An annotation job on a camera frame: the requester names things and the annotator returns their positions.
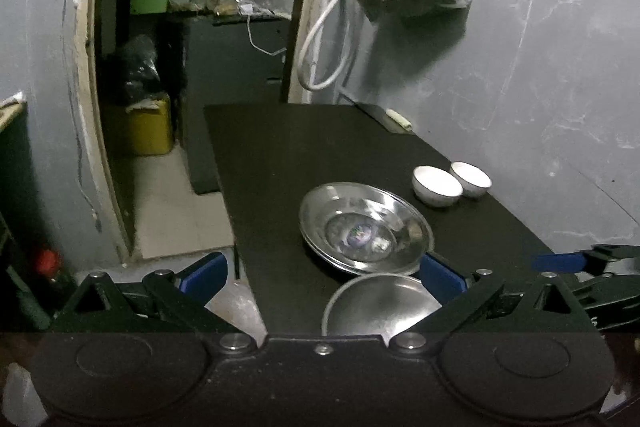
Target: dark tabletop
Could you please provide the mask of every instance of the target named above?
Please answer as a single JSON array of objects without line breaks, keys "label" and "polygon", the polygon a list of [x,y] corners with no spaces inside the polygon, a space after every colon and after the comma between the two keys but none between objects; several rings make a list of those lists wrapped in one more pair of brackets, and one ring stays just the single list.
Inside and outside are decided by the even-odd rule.
[{"label": "dark tabletop", "polygon": [[205,114],[236,247],[270,333],[319,334],[328,300],[352,277],[319,259],[300,235],[300,202],[321,184],[359,182],[409,201],[429,221],[435,251],[462,269],[532,280],[530,256],[550,252],[491,195],[443,209],[422,204],[414,168],[448,171],[449,160],[355,107],[221,105]]}]

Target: white hose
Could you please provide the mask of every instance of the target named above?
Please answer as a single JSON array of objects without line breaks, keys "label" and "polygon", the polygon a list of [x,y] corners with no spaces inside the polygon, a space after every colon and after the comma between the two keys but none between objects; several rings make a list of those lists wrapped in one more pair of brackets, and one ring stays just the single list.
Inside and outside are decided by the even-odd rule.
[{"label": "white hose", "polygon": [[351,22],[350,17],[353,15],[353,9],[352,9],[353,1],[346,0],[345,37],[344,37],[344,44],[342,46],[342,54],[340,55],[340,63],[338,64],[338,67],[335,68],[335,71],[331,75],[329,75],[323,81],[318,82],[317,84],[314,84],[311,78],[309,80],[305,78],[303,70],[305,67],[305,57],[309,51],[309,47],[314,42],[314,40],[316,40],[316,37],[318,36],[318,32],[320,31],[320,28],[322,28],[327,17],[334,10],[335,6],[338,4],[339,1],[340,0],[331,0],[329,2],[327,7],[322,12],[322,15],[319,17],[319,19],[311,28],[311,31],[306,36],[305,42],[302,44],[302,49],[300,49],[300,54],[298,55],[298,60],[296,61],[296,76],[298,78],[300,85],[309,91],[319,91],[321,89],[325,89],[326,87],[331,86],[338,79],[338,77],[344,70],[349,60],[349,57],[351,55],[351,41],[352,41],[352,32],[353,32],[354,24]]}]

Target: metal basin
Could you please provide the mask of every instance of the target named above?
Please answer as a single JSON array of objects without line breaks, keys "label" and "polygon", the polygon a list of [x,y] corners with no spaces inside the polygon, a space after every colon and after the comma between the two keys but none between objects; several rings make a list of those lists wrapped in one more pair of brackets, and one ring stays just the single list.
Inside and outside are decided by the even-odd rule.
[{"label": "metal basin", "polygon": [[359,183],[310,191],[300,205],[300,230],[320,257],[356,275],[414,273],[422,254],[434,246],[431,227],[418,210]]},{"label": "metal basin", "polygon": [[381,335],[385,344],[440,308],[413,277],[372,274],[357,277],[331,297],[322,316],[323,335]]}]

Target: metal bolt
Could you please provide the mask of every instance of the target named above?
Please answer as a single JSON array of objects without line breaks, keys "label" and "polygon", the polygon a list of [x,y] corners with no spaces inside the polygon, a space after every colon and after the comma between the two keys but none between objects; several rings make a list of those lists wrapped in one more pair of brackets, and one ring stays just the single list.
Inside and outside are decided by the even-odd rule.
[{"label": "metal bolt", "polygon": [[331,347],[329,344],[318,344],[316,347],[314,347],[314,351],[318,355],[321,355],[322,357],[324,357],[325,355],[332,354],[332,352],[334,352],[334,348]]},{"label": "metal bolt", "polygon": [[220,339],[220,346],[229,351],[241,351],[251,346],[251,337],[245,333],[227,333]]},{"label": "metal bolt", "polygon": [[411,331],[405,331],[395,336],[396,345],[402,347],[402,349],[420,349],[427,343],[420,333],[413,333]]}]

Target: yellow bin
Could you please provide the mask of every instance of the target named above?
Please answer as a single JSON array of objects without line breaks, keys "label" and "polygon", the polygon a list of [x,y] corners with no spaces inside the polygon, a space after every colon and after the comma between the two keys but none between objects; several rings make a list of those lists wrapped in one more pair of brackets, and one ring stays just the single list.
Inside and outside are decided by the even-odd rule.
[{"label": "yellow bin", "polygon": [[168,153],[174,146],[171,126],[171,101],[167,95],[154,100],[153,108],[107,107],[105,115],[109,134],[118,142],[118,149],[135,156]]}]

